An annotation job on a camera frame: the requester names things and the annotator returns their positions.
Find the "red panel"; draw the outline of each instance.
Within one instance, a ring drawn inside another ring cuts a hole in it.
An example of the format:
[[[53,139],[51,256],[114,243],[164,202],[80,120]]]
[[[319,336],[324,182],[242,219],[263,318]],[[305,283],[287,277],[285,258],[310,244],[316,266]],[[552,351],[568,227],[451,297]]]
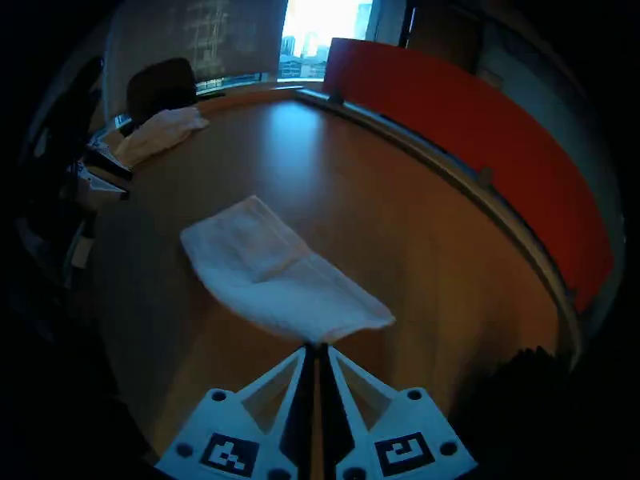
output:
[[[613,265],[606,230],[584,178],[559,144],[504,94],[414,50],[335,38],[324,91],[339,92],[418,132],[493,184],[524,218],[576,290],[584,310]]]

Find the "black chair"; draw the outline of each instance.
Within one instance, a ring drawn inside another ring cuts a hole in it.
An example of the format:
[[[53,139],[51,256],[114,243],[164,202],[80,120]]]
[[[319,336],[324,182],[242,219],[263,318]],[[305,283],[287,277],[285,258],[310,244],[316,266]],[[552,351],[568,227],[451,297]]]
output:
[[[162,110],[195,103],[195,76],[186,58],[172,58],[148,66],[129,80],[126,89],[132,130]]]

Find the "folded white cloth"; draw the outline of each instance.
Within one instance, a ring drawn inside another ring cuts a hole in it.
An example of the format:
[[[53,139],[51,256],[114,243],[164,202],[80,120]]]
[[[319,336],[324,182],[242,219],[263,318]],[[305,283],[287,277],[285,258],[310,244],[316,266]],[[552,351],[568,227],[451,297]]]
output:
[[[331,342],[394,321],[255,196],[184,229],[181,240],[209,292],[276,334]]]
[[[115,156],[124,165],[137,165],[145,158],[183,142],[192,130],[200,130],[207,125],[209,122],[194,106],[163,110],[122,140]]]

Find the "window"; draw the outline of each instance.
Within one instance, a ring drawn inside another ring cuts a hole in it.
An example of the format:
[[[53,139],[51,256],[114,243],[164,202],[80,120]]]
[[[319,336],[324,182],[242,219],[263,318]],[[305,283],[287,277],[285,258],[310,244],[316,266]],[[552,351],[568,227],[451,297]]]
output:
[[[204,95],[210,92],[220,90],[226,86],[249,85],[251,83],[260,82],[262,74],[239,75],[237,77],[220,77],[205,82],[196,83],[196,95]]]
[[[364,40],[373,0],[289,0],[278,79],[325,76],[333,37]]]

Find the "tabletop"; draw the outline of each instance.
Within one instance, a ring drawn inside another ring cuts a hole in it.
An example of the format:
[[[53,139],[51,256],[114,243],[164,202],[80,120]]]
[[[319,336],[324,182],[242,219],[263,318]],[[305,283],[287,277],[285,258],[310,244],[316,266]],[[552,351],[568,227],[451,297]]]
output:
[[[393,388],[448,414],[518,349],[554,351],[556,307],[521,251],[416,159],[295,100],[208,119],[101,211],[90,262],[122,399],[157,452],[209,388],[239,390],[298,346],[219,304],[181,248],[182,229],[252,194],[395,315],[336,344]]]

